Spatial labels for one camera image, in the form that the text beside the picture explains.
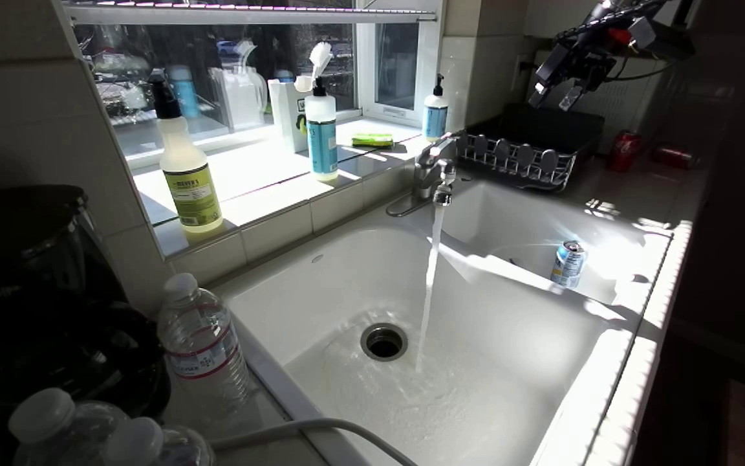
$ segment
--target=yellow liquid bottle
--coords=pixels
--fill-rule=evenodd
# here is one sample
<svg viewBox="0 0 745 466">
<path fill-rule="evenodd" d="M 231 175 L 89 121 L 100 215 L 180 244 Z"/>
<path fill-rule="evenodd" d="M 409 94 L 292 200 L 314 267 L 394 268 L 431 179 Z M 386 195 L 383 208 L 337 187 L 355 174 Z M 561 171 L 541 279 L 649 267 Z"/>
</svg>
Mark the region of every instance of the yellow liquid bottle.
<svg viewBox="0 0 745 466">
<path fill-rule="evenodd" d="M 223 226 L 208 156 L 195 147 L 187 120 L 164 79 L 152 79 L 157 126 L 164 134 L 164 175 L 187 234 L 210 234 Z"/>
</svg>

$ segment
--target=cable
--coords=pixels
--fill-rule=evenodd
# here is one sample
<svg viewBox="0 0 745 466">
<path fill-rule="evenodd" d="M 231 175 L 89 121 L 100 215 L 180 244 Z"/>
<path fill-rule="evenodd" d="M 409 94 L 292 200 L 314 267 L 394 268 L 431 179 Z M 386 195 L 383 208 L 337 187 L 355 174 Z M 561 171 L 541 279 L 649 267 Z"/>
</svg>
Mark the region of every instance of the cable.
<svg viewBox="0 0 745 466">
<path fill-rule="evenodd" d="M 328 419 L 328 416 L 286 421 L 286 425 L 277 425 L 277 426 L 268 426 L 268 430 L 248 432 L 248 434 L 240 434 L 240 437 L 215 439 L 211 448 L 215 450 L 236 450 L 236 448 L 242 448 L 242 445 L 252 445 L 252 443 L 268 443 L 268 439 L 289 437 L 289 434 L 297 434 L 303 430 L 350 430 L 350 432 L 369 439 L 372 445 L 377 445 L 383 452 L 389 452 L 400 466 L 417 466 L 417 461 L 411 461 L 409 456 L 396 450 L 390 443 L 386 443 L 374 432 L 369 432 L 369 430 L 365 430 L 360 425 L 352 425 L 352 421 L 345 421 L 345 419 Z"/>
<path fill-rule="evenodd" d="M 645 72 L 645 74 L 627 74 L 627 78 L 611 78 L 605 83 L 616 83 L 616 79 L 645 79 L 645 78 L 652 78 L 652 74 L 659 74 L 664 72 L 667 67 L 659 67 L 659 70 L 652 70 L 652 72 Z"/>
</svg>

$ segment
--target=pump bottle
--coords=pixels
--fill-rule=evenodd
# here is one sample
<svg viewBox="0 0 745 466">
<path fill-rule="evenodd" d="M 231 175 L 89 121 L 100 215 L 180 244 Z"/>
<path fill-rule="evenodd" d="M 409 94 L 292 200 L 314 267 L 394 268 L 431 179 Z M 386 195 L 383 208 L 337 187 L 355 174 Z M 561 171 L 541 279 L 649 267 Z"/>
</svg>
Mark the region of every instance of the pump bottle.
<svg viewBox="0 0 745 466">
<path fill-rule="evenodd" d="M 306 98 L 306 126 L 314 174 L 321 182 L 338 175 L 337 120 L 337 98 L 327 95 L 323 78 L 316 78 L 314 95 Z"/>
<path fill-rule="evenodd" d="M 435 143 L 447 133 L 447 100 L 442 91 L 442 74 L 438 74 L 431 94 L 425 98 L 425 140 Z"/>
</svg>

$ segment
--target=sponge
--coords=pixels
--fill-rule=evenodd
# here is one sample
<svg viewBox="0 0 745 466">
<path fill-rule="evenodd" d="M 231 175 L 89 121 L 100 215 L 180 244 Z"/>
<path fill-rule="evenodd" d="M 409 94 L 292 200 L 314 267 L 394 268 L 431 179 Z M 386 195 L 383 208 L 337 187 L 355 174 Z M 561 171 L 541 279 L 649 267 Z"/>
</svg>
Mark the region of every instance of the sponge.
<svg viewBox="0 0 745 466">
<path fill-rule="evenodd" d="M 389 134 L 389 133 L 358 133 L 358 134 L 352 134 L 352 147 L 386 149 L 386 147 L 394 147 L 394 134 Z"/>
</svg>

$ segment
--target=faucet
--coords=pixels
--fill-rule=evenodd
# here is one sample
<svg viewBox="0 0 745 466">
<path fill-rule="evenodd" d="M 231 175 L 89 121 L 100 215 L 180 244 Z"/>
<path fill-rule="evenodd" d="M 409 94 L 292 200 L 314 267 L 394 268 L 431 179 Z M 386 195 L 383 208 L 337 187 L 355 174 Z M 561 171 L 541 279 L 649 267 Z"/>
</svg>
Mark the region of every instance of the faucet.
<svg viewBox="0 0 745 466">
<path fill-rule="evenodd" d="M 451 205 L 458 147 L 461 136 L 451 133 L 438 143 L 427 144 L 422 156 L 413 161 L 411 195 L 390 205 L 389 215 L 400 217 L 427 202 Z"/>
</svg>

